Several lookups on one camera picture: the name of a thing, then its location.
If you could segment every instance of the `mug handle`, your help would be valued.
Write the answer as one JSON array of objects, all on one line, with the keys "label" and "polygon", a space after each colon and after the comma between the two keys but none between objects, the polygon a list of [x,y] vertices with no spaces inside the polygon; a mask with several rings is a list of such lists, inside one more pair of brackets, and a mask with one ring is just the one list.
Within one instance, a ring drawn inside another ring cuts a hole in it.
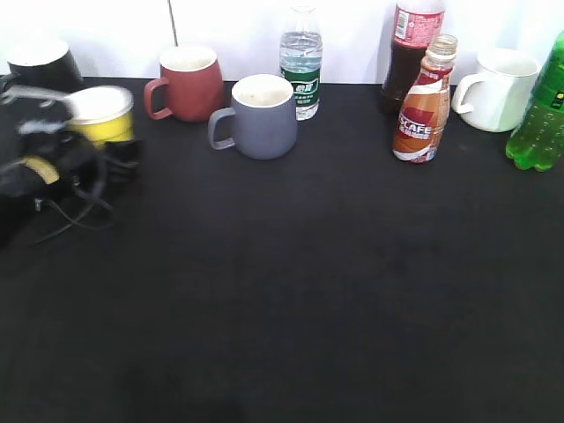
[{"label": "mug handle", "polygon": [[225,150],[226,148],[233,147],[235,145],[234,140],[230,137],[222,141],[215,140],[215,130],[218,127],[218,123],[221,119],[226,117],[235,116],[235,110],[233,108],[222,108],[213,112],[208,123],[208,140],[210,141],[211,148],[214,150]]},{"label": "mug handle", "polygon": [[486,82],[487,75],[484,73],[477,73],[474,75],[468,75],[467,77],[462,78],[460,84],[458,84],[458,88],[456,89],[455,95],[452,98],[452,108],[455,112],[459,115],[463,115],[465,113],[470,113],[474,110],[474,106],[470,103],[463,104],[464,97],[468,93],[468,90],[478,82]]},{"label": "mug handle", "polygon": [[6,92],[6,90],[10,87],[10,84],[14,82],[16,79],[19,78],[17,73],[9,73],[8,75],[4,75],[0,78],[0,94]]},{"label": "mug handle", "polygon": [[173,113],[170,108],[163,108],[158,112],[152,111],[152,95],[157,88],[164,85],[168,85],[168,79],[164,77],[159,79],[154,79],[153,81],[145,85],[145,89],[144,89],[145,110],[147,111],[147,114],[155,121],[158,121],[159,119],[164,119],[165,117],[169,117]]}]

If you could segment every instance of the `black mug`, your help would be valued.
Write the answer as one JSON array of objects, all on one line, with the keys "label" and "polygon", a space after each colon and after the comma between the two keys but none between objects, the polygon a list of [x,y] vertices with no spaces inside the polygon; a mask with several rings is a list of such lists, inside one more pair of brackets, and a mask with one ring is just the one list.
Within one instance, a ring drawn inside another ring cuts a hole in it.
[{"label": "black mug", "polygon": [[8,85],[30,85],[66,93],[84,88],[84,80],[69,44],[61,40],[30,41],[8,53],[11,74],[0,79],[0,93]]}]

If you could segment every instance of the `brown soda bottle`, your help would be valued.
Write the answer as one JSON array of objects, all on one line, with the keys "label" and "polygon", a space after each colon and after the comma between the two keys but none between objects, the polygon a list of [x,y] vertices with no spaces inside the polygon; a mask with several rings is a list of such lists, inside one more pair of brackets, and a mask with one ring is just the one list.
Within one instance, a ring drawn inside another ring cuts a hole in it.
[{"label": "brown soda bottle", "polygon": [[427,47],[441,33],[444,11],[443,0],[397,2],[390,69],[382,87],[382,112],[399,112],[405,95],[419,75]]},{"label": "brown soda bottle", "polygon": [[458,40],[441,34],[421,61],[421,72],[399,113],[394,154],[403,161],[427,163],[434,159],[450,112],[450,76]]}]

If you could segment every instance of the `green bottle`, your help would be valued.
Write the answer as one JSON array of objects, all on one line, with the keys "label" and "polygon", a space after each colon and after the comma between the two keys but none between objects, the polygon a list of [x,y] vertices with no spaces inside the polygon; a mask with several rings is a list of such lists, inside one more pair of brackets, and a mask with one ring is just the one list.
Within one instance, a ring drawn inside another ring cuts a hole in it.
[{"label": "green bottle", "polygon": [[505,149],[516,167],[544,172],[564,153],[564,32],[554,43],[521,124]]}]

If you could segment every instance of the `plastic bottle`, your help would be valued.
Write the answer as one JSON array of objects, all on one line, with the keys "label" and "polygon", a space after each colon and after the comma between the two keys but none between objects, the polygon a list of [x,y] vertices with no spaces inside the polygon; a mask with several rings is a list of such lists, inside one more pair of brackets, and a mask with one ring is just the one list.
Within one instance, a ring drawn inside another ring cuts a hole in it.
[{"label": "plastic bottle", "polygon": [[450,75],[458,40],[442,34],[433,40],[421,61],[421,72],[405,97],[399,114],[394,154],[403,161],[432,160],[450,112]]},{"label": "plastic bottle", "polygon": [[522,123],[513,131],[507,156],[519,169],[552,168],[564,153],[564,32],[532,90]]},{"label": "plastic bottle", "polygon": [[391,42],[391,63],[382,88],[381,110],[397,113],[419,72],[427,47],[439,33],[443,0],[399,0]]},{"label": "plastic bottle", "polygon": [[280,72],[293,85],[299,121],[310,119],[319,108],[322,56],[315,6],[292,6],[280,42]]}]

